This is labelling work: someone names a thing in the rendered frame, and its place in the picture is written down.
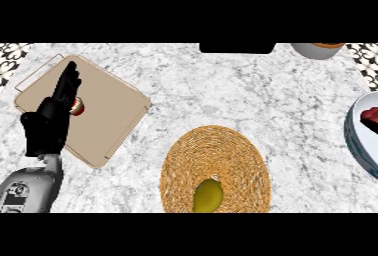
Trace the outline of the yellow-green bell pepper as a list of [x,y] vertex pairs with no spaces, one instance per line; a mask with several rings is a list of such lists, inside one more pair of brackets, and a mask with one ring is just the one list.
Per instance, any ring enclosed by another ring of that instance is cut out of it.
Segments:
[[193,211],[196,213],[214,212],[221,205],[223,188],[214,179],[205,179],[195,190]]

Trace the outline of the beige cutting board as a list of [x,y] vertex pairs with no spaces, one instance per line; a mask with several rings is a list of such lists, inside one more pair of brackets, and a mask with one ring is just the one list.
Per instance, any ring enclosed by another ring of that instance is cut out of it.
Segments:
[[65,149],[93,168],[110,159],[133,128],[150,108],[143,93],[79,55],[68,55],[14,97],[20,112],[35,111],[51,95],[60,73],[73,61],[81,85],[76,97],[84,111],[69,120]]

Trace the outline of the black appliance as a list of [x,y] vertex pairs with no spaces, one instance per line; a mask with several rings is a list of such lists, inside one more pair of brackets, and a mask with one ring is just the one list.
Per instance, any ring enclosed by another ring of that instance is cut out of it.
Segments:
[[239,53],[239,54],[268,54],[273,50],[273,43],[200,43],[202,53]]

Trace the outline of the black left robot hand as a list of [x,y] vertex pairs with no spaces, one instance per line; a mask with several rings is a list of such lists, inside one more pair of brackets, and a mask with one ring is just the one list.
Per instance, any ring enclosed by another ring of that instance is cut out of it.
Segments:
[[35,112],[25,112],[20,115],[26,157],[60,154],[68,136],[69,111],[81,85],[78,76],[76,64],[70,61],[60,74],[51,96],[42,99]]

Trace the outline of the white blue-rimmed bowl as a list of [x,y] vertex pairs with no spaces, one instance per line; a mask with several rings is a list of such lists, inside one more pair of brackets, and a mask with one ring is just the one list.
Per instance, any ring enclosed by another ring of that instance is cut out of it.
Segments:
[[361,112],[372,107],[378,107],[378,91],[363,94],[348,109],[344,139],[357,163],[378,179],[378,134],[360,122]]

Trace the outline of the woven wicker placemat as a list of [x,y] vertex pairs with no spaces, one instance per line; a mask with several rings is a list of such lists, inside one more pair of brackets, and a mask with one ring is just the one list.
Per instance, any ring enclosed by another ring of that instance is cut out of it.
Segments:
[[223,201],[215,213],[267,212],[271,200],[268,170],[246,137],[223,126],[200,126],[172,144],[159,178],[165,212],[189,213],[205,179],[220,182]]

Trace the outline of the dark red object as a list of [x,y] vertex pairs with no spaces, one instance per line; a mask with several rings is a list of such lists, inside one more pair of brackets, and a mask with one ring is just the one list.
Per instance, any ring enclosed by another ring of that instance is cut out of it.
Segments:
[[361,124],[378,133],[378,107],[372,107],[361,111],[360,114]]

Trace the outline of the grey pot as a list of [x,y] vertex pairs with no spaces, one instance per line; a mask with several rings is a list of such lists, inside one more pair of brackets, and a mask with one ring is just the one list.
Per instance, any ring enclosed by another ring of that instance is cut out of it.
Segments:
[[324,60],[329,59],[339,49],[342,43],[292,43],[295,51],[308,59]]

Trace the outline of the red can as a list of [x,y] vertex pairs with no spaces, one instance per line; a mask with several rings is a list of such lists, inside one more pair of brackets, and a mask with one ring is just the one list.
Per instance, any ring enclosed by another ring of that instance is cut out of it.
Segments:
[[79,97],[75,98],[69,113],[78,116],[84,112],[84,103]]

